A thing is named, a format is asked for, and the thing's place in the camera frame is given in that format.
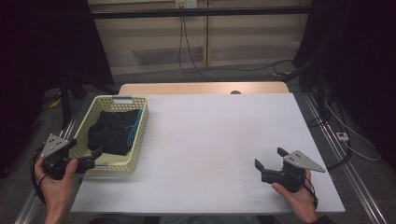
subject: dark folded cloth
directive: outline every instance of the dark folded cloth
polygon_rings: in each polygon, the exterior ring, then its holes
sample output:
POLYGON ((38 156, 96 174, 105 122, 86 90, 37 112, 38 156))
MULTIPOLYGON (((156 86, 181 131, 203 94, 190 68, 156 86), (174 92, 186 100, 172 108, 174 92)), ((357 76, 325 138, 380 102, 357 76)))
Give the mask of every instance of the dark folded cloth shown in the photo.
POLYGON ((134 127, 140 119, 139 110, 127 112, 102 111, 99 119, 88 130, 88 148, 102 147, 103 152, 125 155, 132 147, 134 127))

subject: yellow plastic basket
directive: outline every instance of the yellow plastic basket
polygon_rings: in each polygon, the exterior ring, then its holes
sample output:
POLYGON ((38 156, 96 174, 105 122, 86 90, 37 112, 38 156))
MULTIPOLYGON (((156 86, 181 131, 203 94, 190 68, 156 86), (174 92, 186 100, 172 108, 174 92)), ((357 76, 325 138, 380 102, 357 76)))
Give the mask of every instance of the yellow plastic basket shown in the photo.
POLYGON ((87 149, 88 130, 94 123, 96 123, 102 111, 125 112, 134 109, 143 109, 143 112, 139 121, 132 149, 125 156, 103 153, 102 156, 96 160, 96 163, 99 165, 94 169, 89 170, 89 173, 132 173, 136 168, 137 158, 139 156, 143 135, 149 118, 147 99, 143 97, 111 95, 95 97, 84 117, 84 120, 78 128, 75 135, 77 145, 70 150, 69 156, 71 158, 80 158, 91 155, 92 151, 87 149))

